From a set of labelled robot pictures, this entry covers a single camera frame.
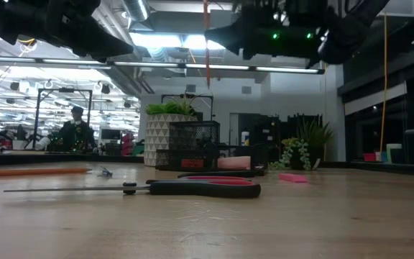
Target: person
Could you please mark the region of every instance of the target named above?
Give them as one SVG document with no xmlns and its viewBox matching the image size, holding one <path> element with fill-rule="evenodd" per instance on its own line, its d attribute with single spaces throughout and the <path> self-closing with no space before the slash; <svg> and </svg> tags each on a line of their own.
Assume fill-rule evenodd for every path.
<svg viewBox="0 0 414 259">
<path fill-rule="evenodd" d="M 65 122 L 62 129 L 58 132 L 59 140 L 57 141 L 57 145 L 63 145 L 66 151 L 83 150 L 85 145 L 96 147 L 93 138 L 93 129 L 83 121 L 83 113 L 83 108 L 78 106 L 73 107 L 71 109 L 73 119 Z"/>
</svg>

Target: pink box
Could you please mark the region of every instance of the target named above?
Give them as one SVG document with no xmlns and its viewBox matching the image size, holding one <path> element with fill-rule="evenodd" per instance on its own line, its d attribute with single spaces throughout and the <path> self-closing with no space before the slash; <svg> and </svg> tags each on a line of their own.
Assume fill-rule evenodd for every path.
<svg viewBox="0 0 414 259">
<path fill-rule="evenodd" d="M 280 173 L 279 179 L 284 181 L 289 181 L 292 183 L 307 183 L 308 179 L 305 176 L 294 175 L 291 173 Z"/>
</svg>

